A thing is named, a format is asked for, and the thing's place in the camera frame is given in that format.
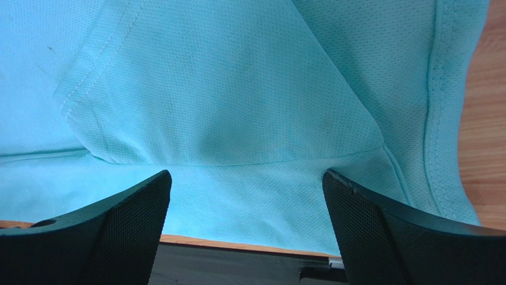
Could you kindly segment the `mint green t shirt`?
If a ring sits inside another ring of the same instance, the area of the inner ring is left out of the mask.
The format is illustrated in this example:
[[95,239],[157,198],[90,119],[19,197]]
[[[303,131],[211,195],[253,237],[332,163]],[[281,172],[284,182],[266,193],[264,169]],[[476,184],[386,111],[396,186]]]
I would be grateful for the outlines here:
[[488,1],[2,1],[1,219],[166,169],[165,234],[337,255],[332,169],[477,225],[457,137]]

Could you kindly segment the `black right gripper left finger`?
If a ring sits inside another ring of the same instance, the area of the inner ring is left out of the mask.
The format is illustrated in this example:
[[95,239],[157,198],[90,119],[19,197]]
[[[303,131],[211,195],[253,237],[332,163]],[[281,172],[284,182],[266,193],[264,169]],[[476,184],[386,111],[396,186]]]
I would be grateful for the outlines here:
[[2,284],[147,284],[170,202],[167,170],[70,213],[1,230]]

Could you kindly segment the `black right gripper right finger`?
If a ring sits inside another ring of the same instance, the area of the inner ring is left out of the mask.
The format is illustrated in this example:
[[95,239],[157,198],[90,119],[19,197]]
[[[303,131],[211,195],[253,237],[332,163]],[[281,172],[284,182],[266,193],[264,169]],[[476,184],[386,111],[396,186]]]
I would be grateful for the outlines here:
[[505,232],[435,216],[328,170],[322,190],[350,284],[504,284]]

